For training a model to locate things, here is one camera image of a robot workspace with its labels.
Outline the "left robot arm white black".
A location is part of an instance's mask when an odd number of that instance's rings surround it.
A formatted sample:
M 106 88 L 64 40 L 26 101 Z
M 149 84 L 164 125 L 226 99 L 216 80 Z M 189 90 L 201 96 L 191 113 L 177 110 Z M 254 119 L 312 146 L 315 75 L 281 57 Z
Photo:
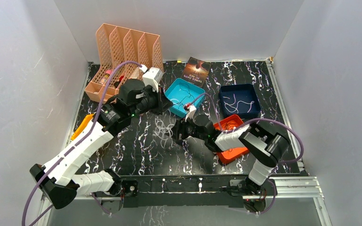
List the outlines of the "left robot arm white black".
M 136 116 L 151 112 L 159 115 L 173 105 L 157 83 L 145 84 L 128 79 L 119 93 L 99 106 L 83 131 L 56 157 L 30 168 L 37 188 L 55 209 L 69 205 L 77 196 L 105 192 L 116 196 L 123 192 L 123 180 L 112 169 L 78 175 L 78 169 L 104 144 L 130 126 Z

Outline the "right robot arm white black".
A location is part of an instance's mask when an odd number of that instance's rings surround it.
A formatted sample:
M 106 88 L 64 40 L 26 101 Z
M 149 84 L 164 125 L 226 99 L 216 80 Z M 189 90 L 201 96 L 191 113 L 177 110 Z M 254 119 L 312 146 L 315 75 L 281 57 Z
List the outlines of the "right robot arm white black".
M 265 189 L 265 181 L 288 150 L 290 132 L 291 128 L 281 122 L 260 118 L 251 119 L 231 130 L 219 130 L 202 114 L 194 120 L 177 120 L 168 135 L 178 143 L 188 137 L 203 140 L 205 146 L 216 153 L 234 148 L 247 148 L 255 157 L 255 162 L 245 182 L 238 185 L 237 189 L 247 194 L 258 195 Z

